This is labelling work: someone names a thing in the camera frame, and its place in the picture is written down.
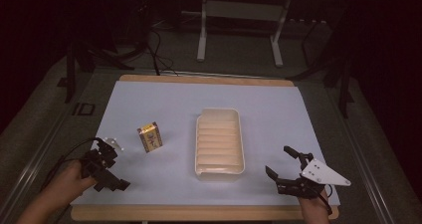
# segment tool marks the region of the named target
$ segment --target paper sheet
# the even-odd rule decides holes
[[[239,112],[245,171],[235,182],[203,182],[195,174],[196,120],[204,108]],[[146,153],[136,129],[156,121],[163,146]],[[294,87],[117,82],[97,137],[115,137],[124,152],[109,170],[125,191],[93,188],[73,204],[298,205],[279,195],[265,166],[299,177],[300,163],[283,151],[313,153],[324,162],[303,98]],[[339,205],[335,188],[329,199]]]

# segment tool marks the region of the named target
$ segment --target human arm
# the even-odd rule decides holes
[[[81,163],[72,161],[28,205],[17,224],[46,223],[51,214],[66,207],[94,184],[96,181],[92,177],[81,178]]]
[[[328,200],[325,190],[320,194]],[[301,204],[302,215],[307,224],[328,224],[328,212],[326,206],[319,198],[306,199],[298,197]]]

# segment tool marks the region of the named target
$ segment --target black cable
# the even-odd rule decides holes
[[[161,72],[163,72],[163,71],[171,71],[172,73],[174,73],[174,75],[176,75],[176,76],[179,76],[171,67],[173,66],[173,64],[174,64],[174,62],[171,60],[171,59],[168,59],[168,58],[163,58],[163,57],[160,57],[160,56],[158,56],[157,55],[157,53],[158,53],[158,48],[159,48],[159,46],[161,45],[161,36],[159,35],[159,33],[157,33],[157,32],[155,32],[154,30],[152,30],[151,29],[151,33],[153,33],[153,34],[155,34],[156,36],[157,36],[157,38],[158,38],[158,44],[157,44],[157,46],[156,46],[156,48],[155,48],[155,54],[153,55],[153,58],[154,59],[156,59],[156,60],[158,60],[165,68],[163,69],[163,70],[161,70]],[[164,59],[164,60],[168,60],[168,61],[170,61],[170,63],[171,63],[171,65],[170,66],[168,66],[168,65],[166,65],[161,59]]]
[[[151,54],[151,56],[152,56],[152,62],[154,63],[154,70],[155,70],[155,73],[156,73],[158,76],[160,76],[160,74],[159,74],[159,70],[158,70],[158,66],[157,66],[156,55],[155,55],[155,53],[152,51],[152,49],[151,49],[151,47],[150,47],[149,45],[147,45],[146,47],[148,48],[148,50],[149,50],[149,52],[150,52],[150,54]]]
[[[124,61],[126,59],[132,58],[134,56],[138,56],[140,54],[142,54],[143,50],[145,48],[143,47],[142,44],[136,44],[134,46],[133,51],[127,52],[127,53],[123,53],[123,54],[116,54],[116,55],[112,55],[112,57],[119,59],[120,61]]]
[[[57,173],[57,171],[59,170],[59,168],[62,166],[62,164],[63,163],[65,163],[65,162],[67,162],[67,161],[70,161],[70,160],[66,160],[66,158],[73,152],[73,151],[75,151],[75,149],[77,149],[78,147],[80,147],[81,145],[83,145],[83,144],[85,144],[85,143],[87,143],[87,142],[89,142],[89,141],[95,141],[95,140],[99,140],[100,138],[98,138],[98,137],[91,137],[91,138],[88,138],[88,139],[86,139],[86,140],[84,140],[84,141],[82,141],[82,142],[80,142],[80,143],[78,143],[78,144],[76,144],[75,146],[73,146],[72,148],[71,148],[71,150],[70,151],[68,151],[68,153],[66,153],[65,155],[62,155],[58,160],[57,160],[57,162],[55,163],[55,165],[53,166],[53,168],[52,169],[50,169],[50,171],[49,171],[49,173],[47,174],[47,176],[46,176],[46,179],[44,180],[44,182],[43,182],[43,184],[41,185],[41,189],[40,189],[40,192],[42,191],[42,190],[44,190],[44,188],[46,188],[46,186],[53,180],[53,178],[54,178],[54,176],[56,175],[56,173]]]
[[[332,214],[332,209],[331,206],[329,206],[328,202],[326,201],[325,198],[323,198],[322,195],[320,195],[320,193],[318,193],[317,191],[315,191],[313,188],[308,187],[308,190],[310,190],[311,192],[315,193],[317,195],[317,197],[323,202],[323,204],[325,204],[326,207],[326,211],[328,212],[328,216]]]
[[[141,52],[139,54],[137,54],[136,56],[132,57],[130,60],[125,60],[123,61],[125,64],[131,63],[137,59],[139,59],[139,57],[141,57],[143,54],[145,54],[146,52]]]
[[[329,185],[328,187],[329,187],[329,194],[327,196],[328,197],[331,197],[332,196],[332,186]]]

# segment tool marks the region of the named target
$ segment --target yellow box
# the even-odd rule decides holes
[[[137,131],[146,152],[151,152],[162,146],[161,135],[156,122],[140,127]]]

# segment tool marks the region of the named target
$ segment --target ribbed tray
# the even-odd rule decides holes
[[[200,180],[234,181],[245,169],[239,114],[204,109],[196,124],[195,172]]]

